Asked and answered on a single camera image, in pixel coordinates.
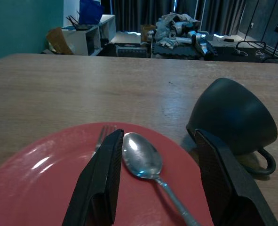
gray curtain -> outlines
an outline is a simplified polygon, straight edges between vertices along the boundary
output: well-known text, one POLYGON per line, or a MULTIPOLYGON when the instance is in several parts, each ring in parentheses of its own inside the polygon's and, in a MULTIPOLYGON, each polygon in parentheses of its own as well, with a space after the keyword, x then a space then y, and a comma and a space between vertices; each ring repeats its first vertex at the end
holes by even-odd
POLYGON ((174 0, 113 0, 117 31, 138 32, 141 24, 153 24, 173 11, 174 0))
MULTIPOLYGON (((245 0, 199 0, 197 20, 202 21, 201 30, 211 34, 237 34, 245 0)), ((187 13, 194 17, 197 0, 178 0, 177 13, 187 13)))

silver spoon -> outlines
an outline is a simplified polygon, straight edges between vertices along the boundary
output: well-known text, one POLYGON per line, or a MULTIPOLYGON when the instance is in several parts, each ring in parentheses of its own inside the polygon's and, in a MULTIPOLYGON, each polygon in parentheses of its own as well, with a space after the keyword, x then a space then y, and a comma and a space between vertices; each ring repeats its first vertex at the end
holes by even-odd
POLYGON ((137 133, 126 133, 123 137, 123 160, 129 171, 137 177, 153 179, 160 184, 171 198, 174 205, 182 215, 186 225, 199 226, 181 201, 176 197, 168 184, 159 174, 162 170, 162 158, 149 141, 137 133))

black mug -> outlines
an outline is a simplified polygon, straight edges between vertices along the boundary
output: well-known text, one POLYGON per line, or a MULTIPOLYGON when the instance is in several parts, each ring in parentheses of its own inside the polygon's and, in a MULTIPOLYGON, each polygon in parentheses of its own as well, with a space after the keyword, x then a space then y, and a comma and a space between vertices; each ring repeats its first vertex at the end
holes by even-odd
POLYGON ((226 78, 215 80, 197 100, 186 126, 194 139, 196 129, 204 129, 222 139, 234 155, 258 151, 267 168, 249 173, 268 175, 275 171, 274 158, 264 150, 278 136, 277 126, 263 103, 239 83, 226 78))

wooden table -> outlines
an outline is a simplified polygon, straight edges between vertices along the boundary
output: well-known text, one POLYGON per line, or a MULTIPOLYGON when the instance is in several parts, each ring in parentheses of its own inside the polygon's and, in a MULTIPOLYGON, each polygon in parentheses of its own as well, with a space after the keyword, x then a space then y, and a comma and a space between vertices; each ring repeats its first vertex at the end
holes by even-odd
MULTIPOLYGON (((278 64, 8 56, 0 60, 0 165, 43 136, 97 121, 146 126, 190 152, 185 125, 197 98, 219 77, 255 93, 278 127, 278 64)), ((278 219, 278 139, 267 150, 277 170, 256 182, 278 219)))

red plate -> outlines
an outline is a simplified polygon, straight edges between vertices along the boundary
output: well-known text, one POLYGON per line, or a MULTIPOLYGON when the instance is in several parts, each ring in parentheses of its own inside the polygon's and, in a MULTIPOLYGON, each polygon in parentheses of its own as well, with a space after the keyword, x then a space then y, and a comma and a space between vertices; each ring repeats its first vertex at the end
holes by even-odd
MULTIPOLYGON (((213 225, 195 161, 176 143, 126 123, 94 123, 45 137, 0 167, 0 226, 61 225, 79 174, 90 160, 103 125, 146 137, 163 159, 162 178, 196 220, 213 225)), ((121 168, 115 226, 185 225, 161 187, 121 168)))

